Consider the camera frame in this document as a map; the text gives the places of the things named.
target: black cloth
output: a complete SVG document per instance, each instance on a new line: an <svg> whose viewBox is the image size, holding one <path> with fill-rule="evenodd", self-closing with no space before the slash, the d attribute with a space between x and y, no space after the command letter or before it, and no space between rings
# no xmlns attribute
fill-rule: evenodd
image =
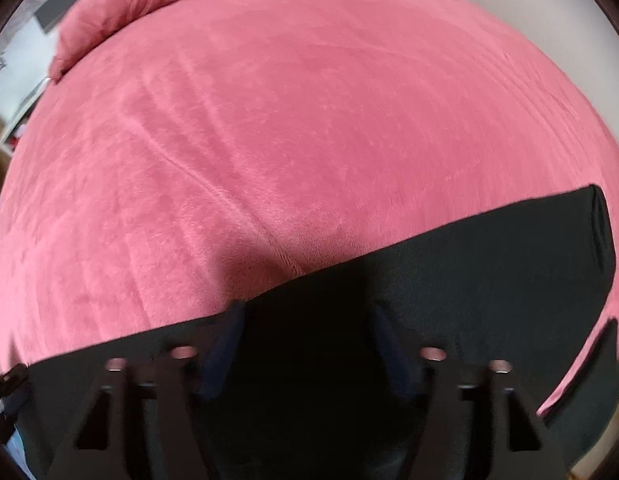
<svg viewBox="0 0 619 480"><path fill-rule="evenodd" d="M248 302L226 386L196 406L196 432L224 479L396 478L426 409L391 396L370 304L412 328L419 344L474 364L510 361L540 405L591 332L614 271L605 198L590 186L303 276ZM33 402L18 423L32 470L46 471L107 358L145 359L198 322L33 365ZM599 347L549 420L568 465L598 439L619 400L614 327Z"/></svg>

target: white wall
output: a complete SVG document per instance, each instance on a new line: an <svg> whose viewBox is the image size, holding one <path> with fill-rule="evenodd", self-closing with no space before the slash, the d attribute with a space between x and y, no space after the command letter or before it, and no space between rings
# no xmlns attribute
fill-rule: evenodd
<svg viewBox="0 0 619 480"><path fill-rule="evenodd" d="M0 118L4 123L46 77L55 44L56 32L46 36L35 18L30 19L8 44L3 56L7 66L0 71Z"/></svg>
<svg viewBox="0 0 619 480"><path fill-rule="evenodd" d="M535 43L619 140L619 37L593 0L471 0Z"/></svg>

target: bed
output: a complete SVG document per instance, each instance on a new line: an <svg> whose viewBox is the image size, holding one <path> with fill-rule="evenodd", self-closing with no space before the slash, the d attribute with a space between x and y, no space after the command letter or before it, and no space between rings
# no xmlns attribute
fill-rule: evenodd
<svg viewBox="0 0 619 480"><path fill-rule="evenodd" d="M466 0L79 0L0 212L0 366L211 316L461 219L595 185L619 147Z"/></svg>

